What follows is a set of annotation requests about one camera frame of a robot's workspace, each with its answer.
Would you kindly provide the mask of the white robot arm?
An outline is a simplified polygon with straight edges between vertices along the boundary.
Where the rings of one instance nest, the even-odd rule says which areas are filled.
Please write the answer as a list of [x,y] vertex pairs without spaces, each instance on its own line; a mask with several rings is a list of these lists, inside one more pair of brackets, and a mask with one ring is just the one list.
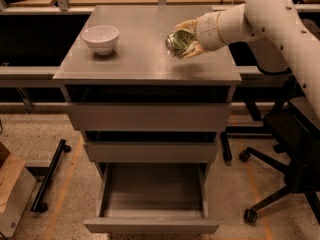
[[246,0],[175,26],[195,35],[180,55],[190,58],[228,44],[266,38],[280,51],[320,116],[320,41],[304,26],[292,0]]

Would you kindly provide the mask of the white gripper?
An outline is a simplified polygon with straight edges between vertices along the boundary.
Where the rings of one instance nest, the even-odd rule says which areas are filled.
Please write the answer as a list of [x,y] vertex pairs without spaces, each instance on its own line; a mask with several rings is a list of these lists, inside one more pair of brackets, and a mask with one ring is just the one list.
[[206,13],[203,16],[192,20],[187,20],[177,24],[174,31],[186,31],[195,33],[197,41],[193,41],[187,49],[179,56],[180,59],[187,59],[205,53],[206,51],[216,51],[228,45],[223,39],[223,24],[221,19],[223,11]]

